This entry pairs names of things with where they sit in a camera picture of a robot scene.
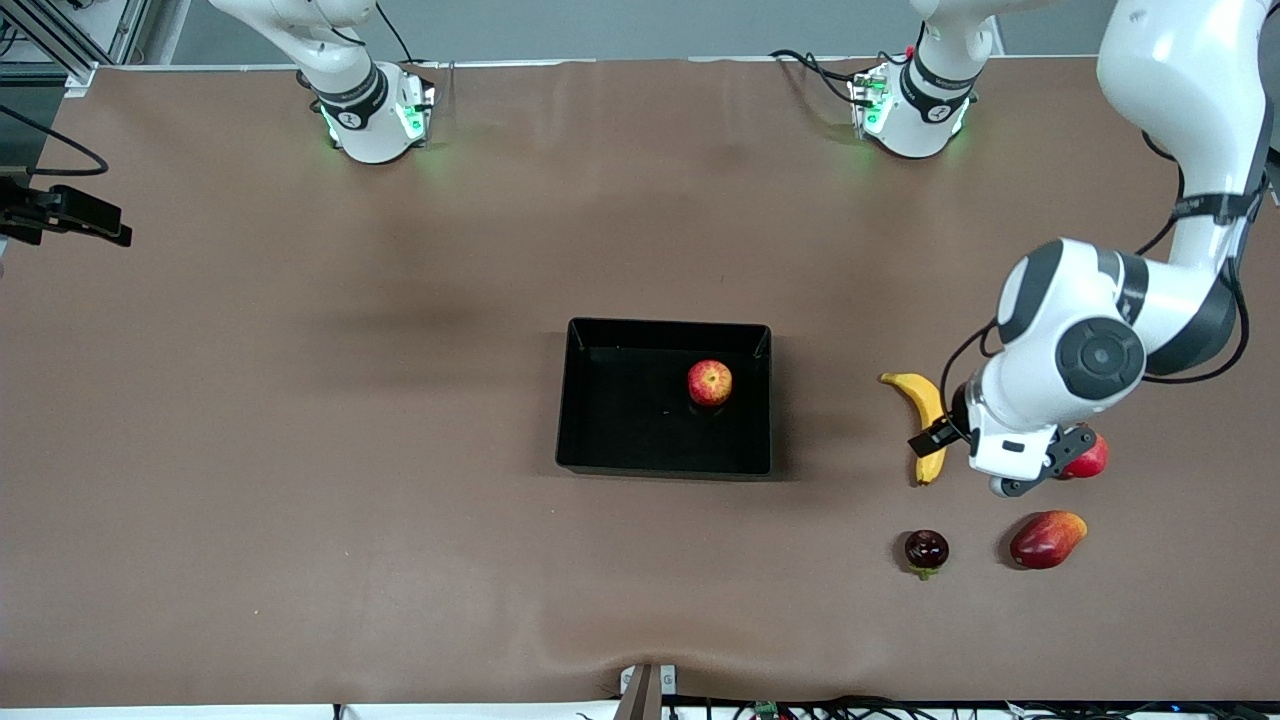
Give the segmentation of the red mango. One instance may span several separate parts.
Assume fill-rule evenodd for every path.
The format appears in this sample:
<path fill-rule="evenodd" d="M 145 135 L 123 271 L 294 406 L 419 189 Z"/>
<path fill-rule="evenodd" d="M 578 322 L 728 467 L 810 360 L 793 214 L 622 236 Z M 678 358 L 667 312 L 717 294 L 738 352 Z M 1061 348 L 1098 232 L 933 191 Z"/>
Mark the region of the red mango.
<path fill-rule="evenodd" d="M 1066 510 L 1036 514 L 1011 538 L 1009 552 L 1020 568 L 1044 570 L 1064 564 L 1087 537 L 1088 525 Z"/>

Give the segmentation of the red yellow apple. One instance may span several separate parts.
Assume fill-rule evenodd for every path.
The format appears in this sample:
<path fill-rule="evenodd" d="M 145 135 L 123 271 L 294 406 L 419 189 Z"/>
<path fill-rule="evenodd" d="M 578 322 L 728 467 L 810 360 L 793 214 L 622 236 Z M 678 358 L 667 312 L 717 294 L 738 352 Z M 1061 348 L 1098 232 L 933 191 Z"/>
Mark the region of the red yellow apple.
<path fill-rule="evenodd" d="M 708 357 L 694 363 L 686 377 L 690 400 L 700 407 L 718 407 L 732 393 L 733 375 L 721 360 Z"/>

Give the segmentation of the brown table mat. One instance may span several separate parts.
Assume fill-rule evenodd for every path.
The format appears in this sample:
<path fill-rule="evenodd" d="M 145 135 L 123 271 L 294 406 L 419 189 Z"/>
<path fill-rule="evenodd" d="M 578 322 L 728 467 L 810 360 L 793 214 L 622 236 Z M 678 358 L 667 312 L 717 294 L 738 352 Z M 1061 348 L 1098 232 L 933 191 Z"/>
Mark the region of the brown table mat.
<path fill-rule="evenodd" d="M 289 72 L 111 70 L 58 128 L 131 249 L 0 278 L 0 706 L 1280 700 L 1280 213 L 1229 374 L 1102 415 L 1108 470 L 911 486 L 911 409 L 1057 236 L 1144 243 L 1172 168 L 1089 59 L 992 61 L 899 161 L 771 61 L 436 73 L 431 145 L 326 146 Z M 765 482 L 556 464 L 576 316 L 768 325 Z M 1084 519 L 1014 562 L 1038 512 Z M 905 537 L 937 530 L 928 580 Z"/>

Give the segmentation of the yellow banana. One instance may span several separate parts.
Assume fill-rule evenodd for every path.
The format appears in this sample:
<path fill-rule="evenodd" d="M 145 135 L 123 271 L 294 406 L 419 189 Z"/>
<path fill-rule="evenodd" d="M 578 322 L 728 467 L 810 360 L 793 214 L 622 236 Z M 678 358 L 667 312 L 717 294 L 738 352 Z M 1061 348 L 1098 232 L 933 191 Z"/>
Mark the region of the yellow banana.
<path fill-rule="evenodd" d="M 947 415 L 940 388 L 916 373 L 882 373 L 879 383 L 896 388 L 916 410 L 922 429 L 942 415 Z M 932 484 L 945 468 L 946 450 L 915 460 L 915 480 L 919 486 Z"/>

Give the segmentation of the red pomegranate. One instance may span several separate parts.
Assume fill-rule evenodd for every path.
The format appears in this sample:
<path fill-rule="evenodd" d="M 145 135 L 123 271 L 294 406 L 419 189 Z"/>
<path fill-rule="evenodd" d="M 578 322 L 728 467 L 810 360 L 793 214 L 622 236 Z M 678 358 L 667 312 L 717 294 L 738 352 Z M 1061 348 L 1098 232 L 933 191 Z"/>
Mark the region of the red pomegranate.
<path fill-rule="evenodd" d="M 1060 473 L 1059 479 L 1085 479 L 1102 474 L 1110 460 L 1110 447 L 1102 434 L 1094 433 L 1093 445 L 1074 457 Z"/>

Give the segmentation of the dark purple mangosteen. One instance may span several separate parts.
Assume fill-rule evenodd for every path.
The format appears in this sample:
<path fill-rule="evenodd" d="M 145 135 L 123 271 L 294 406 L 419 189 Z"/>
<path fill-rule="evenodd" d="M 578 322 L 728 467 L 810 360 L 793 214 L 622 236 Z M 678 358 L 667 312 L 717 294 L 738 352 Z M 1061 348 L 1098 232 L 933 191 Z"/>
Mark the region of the dark purple mangosteen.
<path fill-rule="evenodd" d="M 937 530 L 914 530 L 902 542 L 902 556 L 918 579 L 928 580 L 950 560 L 950 544 Z"/>

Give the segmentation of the black plastic box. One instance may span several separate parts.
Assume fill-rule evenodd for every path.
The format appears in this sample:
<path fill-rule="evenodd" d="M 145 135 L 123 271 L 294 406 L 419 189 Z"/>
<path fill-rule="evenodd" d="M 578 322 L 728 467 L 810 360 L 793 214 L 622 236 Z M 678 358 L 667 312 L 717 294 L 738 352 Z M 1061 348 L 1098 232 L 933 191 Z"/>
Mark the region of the black plastic box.
<path fill-rule="evenodd" d="M 774 470 L 773 347 L 762 324 L 579 316 L 567 325 L 556 462 L 579 474 L 756 480 Z M 708 407 L 696 363 L 732 388 Z"/>

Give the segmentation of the aluminium frame profile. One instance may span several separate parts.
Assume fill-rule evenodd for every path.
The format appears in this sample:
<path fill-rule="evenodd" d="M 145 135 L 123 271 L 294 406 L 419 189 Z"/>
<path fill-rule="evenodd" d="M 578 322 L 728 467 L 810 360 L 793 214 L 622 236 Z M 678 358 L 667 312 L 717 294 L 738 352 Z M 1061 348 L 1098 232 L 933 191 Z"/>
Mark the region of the aluminium frame profile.
<path fill-rule="evenodd" d="M 0 0 L 0 86 L 87 88 L 131 61 L 156 0 Z"/>

